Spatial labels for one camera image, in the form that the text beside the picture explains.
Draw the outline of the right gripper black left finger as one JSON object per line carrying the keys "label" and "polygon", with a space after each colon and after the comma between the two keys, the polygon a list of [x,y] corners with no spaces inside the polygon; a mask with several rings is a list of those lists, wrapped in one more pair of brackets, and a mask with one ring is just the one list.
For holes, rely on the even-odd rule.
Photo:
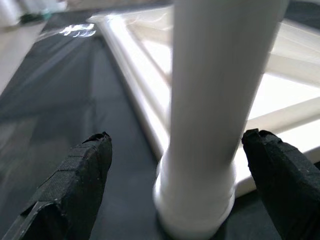
{"label": "right gripper black left finger", "polygon": [[71,148],[3,236],[5,240],[88,240],[113,159],[106,132]]}

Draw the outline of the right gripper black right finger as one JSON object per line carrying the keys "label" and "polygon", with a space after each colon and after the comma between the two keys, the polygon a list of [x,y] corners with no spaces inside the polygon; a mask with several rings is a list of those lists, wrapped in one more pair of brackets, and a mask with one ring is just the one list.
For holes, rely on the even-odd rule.
{"label": "right gripper black right finger", "polygon": [[320,171],[295,146],[266,130],[241,139],[257,192],[283,240],[320,238]]}

